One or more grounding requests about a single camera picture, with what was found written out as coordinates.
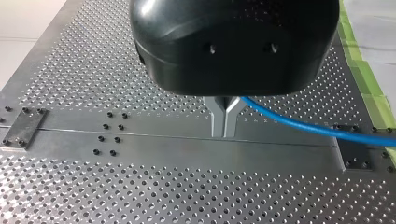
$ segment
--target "bolt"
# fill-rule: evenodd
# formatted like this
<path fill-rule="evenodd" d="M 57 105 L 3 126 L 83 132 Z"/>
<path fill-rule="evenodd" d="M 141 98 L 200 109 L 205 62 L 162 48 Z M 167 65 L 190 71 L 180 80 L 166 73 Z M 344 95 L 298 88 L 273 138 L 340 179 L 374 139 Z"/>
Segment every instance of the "bolt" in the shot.
<path fill-rule="evenodd" d="M 387 171 L 388 171 L 389 173 L 393 173 L 393 171 L 394 171 L 394 168 L 393 168 L 393 167 L 391 167 L 391 166 L 388 166 L 388 167 L 387 167 Z"/>
<path fill-rule="evenodd" d="M 381 153 L 381 157 L 386 159 L 389 156 L 389 154 L 387 152 L 383 152 Z"/>
<path fill-rule="evenodd" d="M 351 161 L 346 161 L 346 167 L 349 167 L 350 163 L 352 163 L 352 162 Z"/>
<path fill-rule="evenodd" d="M 365 161 L 364 163 L 363 163 L 363 165 L 362 165 L 362 167 L 363 168 L 367 168 L 367 167 L 369 167 L 369 162 L 368 161 Z"/>

